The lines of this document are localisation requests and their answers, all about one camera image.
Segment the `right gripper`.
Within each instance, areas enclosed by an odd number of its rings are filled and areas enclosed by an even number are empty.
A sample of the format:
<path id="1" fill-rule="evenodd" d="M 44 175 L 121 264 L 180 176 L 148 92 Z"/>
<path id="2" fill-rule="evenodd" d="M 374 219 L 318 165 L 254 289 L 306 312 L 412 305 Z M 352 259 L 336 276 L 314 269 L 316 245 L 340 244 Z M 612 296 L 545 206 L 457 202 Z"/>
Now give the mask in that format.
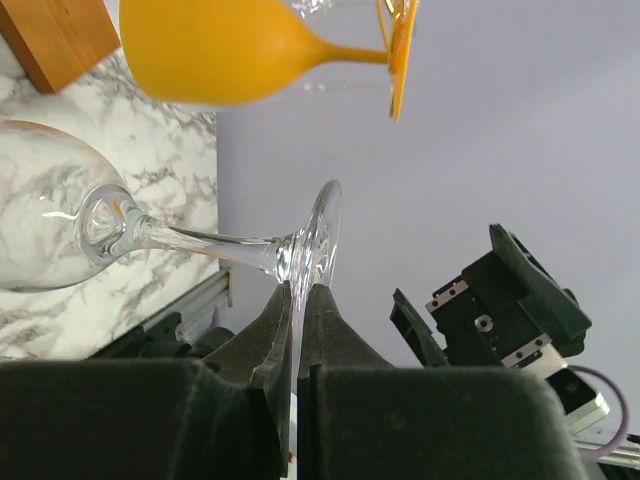
<path id="1" fill-rule="evenodd" d="M 567 368 L 562 355 L 584 351 L 592 321 L 514 233 L 490 224 L 489 235 L 494 253 L 468 265 L 426 303 L 445 337 L 445 353 L 400 289 L 390 321 L 425 368 Z"/>

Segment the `clear wine glass back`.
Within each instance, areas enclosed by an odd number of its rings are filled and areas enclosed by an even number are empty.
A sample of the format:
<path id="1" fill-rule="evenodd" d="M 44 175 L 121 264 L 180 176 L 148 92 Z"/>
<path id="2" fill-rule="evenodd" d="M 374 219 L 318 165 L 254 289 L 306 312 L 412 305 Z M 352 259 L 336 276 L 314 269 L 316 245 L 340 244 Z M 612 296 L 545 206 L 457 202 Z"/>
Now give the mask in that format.
<path id="1" fill-rule="evenodd" d="M 307 224 L 276 238 L 168 226 L 134 200 L 96 149 L 39 123 L 1 123 L 1 288 L 45 292 L 83 283 L 138 250 L 174 250 L 252 266 L 299 297 L 331 282 L 342 191 L 320 190 Z"/>

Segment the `yellow plastic wine glass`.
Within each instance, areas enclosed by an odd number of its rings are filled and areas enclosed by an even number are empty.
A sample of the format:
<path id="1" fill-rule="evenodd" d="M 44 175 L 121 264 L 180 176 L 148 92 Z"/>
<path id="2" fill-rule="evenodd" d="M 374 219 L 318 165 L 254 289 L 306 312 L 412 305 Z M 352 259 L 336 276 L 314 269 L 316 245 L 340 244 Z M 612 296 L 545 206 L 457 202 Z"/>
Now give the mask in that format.
<path id="1" fill-rule="evenodd" d="M 123 1 L 119 26 L 134 80 L 154 100 L 239 107 L 323 64 L 379 64 L 389 73 L 389 116 L 397 121 L 419 4 L 374 6 L 381 50 L 331 43 L 283 1 Z"/>

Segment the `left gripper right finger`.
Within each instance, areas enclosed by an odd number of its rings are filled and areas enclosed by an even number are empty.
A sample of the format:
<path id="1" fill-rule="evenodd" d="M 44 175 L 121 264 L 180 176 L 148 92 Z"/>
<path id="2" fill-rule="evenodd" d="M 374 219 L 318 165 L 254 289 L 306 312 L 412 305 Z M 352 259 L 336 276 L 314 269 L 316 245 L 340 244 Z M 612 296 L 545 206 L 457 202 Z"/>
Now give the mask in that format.
<path id="1" fill-rule="evenodd" d="M 562 407 L 518 370 L 398 368 L 342 318 L 306 304 L 298 374 L 302 479 L 582 479 Z"/>

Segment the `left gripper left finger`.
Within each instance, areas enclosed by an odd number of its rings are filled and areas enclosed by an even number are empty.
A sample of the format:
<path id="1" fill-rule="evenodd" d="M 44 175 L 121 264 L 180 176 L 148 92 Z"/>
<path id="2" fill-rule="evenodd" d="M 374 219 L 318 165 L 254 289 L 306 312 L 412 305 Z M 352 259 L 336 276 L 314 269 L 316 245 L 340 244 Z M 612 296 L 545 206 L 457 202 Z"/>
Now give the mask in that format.
<path id="1" fill-rule="evenodd" d="M 201 358 L 1 366 L 5 479 L 278 479 L 288 468 L 291 289 Z"/>

